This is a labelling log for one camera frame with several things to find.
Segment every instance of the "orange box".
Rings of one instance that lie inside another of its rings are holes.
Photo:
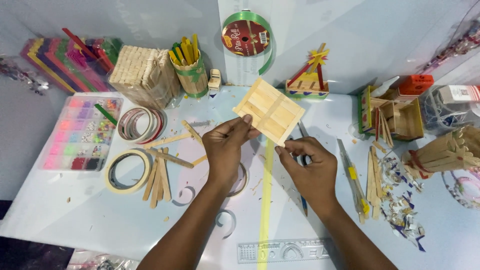
[[[432,75],[410,75],[400,84],[398,90],[401,95],[419,96],[432,85]]]

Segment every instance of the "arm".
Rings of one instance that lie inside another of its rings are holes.
[[[202,142],[210,170],[208,180],[179,221],[147,253],[137,270],[193,269],[216,214],[238,178],[240,148],[260,132],[252,117],[227,121],[205,133]]]
[[[323,222],[350,269],[396,270],[338,203],[335,196],[336,157],[315,138],[286,141],[276,147],[280,161],[295,186]],[[291,156],[309,155],[312,163],[300,166]]]

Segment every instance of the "wood shavings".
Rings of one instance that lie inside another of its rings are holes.
[[[263,180],[263,178],[260,178],[260,180],[258,180],[258,183],[256,186],[254,186],[253,188],[251,188],[252,191],[255,191],[255,189],[258,187],[258,185],[260,185],[260,182]]]

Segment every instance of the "bead organizer box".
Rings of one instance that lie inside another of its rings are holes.
[[[44,170],[99,171],[107,159],[115,125],[97,108],[118,119],[121,98],[70,97],[48,139],[40,168]]]

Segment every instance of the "white table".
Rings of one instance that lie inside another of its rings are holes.
[[[180,123],[184,119],[188,122],[214,120],[215,123],[208,128],[196,128],[202,135],[217,122],[236,117],[231,108],[238,104],[247,90],[247,87],[223,86],[214,98],[183,99],[179,108],[166,111],[168,126],[163,136],[171,136],[175,131],[178,131],[177,134],[186,132]],[[121,97],[119,93],[95,95]],[[360,181],[365,188],[367,153],[373,138],[353,144],[353,138],[348,134],[348,126],[352,121],[357,121],[356,98],[330,94],[323,101],[301,101],[299,104],[306,109],[302,121],[308,133],[337,155],[339,168],[336,195],[347,213],[359,224],[336,143],[337,137],[343,140],[358,173],[362,175]],[[131,106],[132,103],[124,98],[122,112]],[[299,130],[295,129],[292,135],[299,137]],[[427,141],[420,139],[409,146],[416,149],[417,144],[423,146]],[[204,155],[203,148],[193,139],[183,139],[166,146],[170,153],[179,153],[179,158],[187,161]],[[263,178],[264,159],[260,155],[264,154],[264,146],[265,137],[261,136],[242,148],[241,160],[249,171],[250,181],[239,196],[227,199],[222,206],[235,213],[237,228],[225,240],[222,240],[222,236],[229,224],[213,229],[198,269],[256,268],[255,264],[237,264],[236,251],[237,243],[258,241],[262,183],[255,191],[251,189]],[[127,144],[115,134],[107,162],[118,153],[135,147],[137,146]],[[308,218],[304,216],[299,195],[289,190],[293,187],[290,177],[276,154],[274,157],[269,239],[327,236],[324,226],[311,209]],[[177,207],[161,201],[156,209],[150,209],[149,202],[142,201],[143,189],[130,195],[114,194],[105,188],[104,170],[63,172],[60,178],[59,172],[39,170],[37,160],[0,223],[0,235],[141,260],[187,207]],[[138,171],[140,168],[135,167],[133,170]],[[193,169],[168,162],[172,197],[178,198],[179,191],[187,182],[199,190],[206,181],[207,171],[207,162]],[[382,218],[378,221],[370,218],[360,228],[400,269],[477,269],[478,262],[475,258],[480,250],[480,212],[466,209],[453,200],[439,174],[424,183],[424,192],[414,192],[412,202],[418,212],[417,219],[425,228],[426,236],[421,243],[426,253],[420,252],[408,240],[396,237],[390,225]],[[67,203],[68,197],[71,198],[70,203]],[[330,260],[272,263],[268,267],[334,269]]]

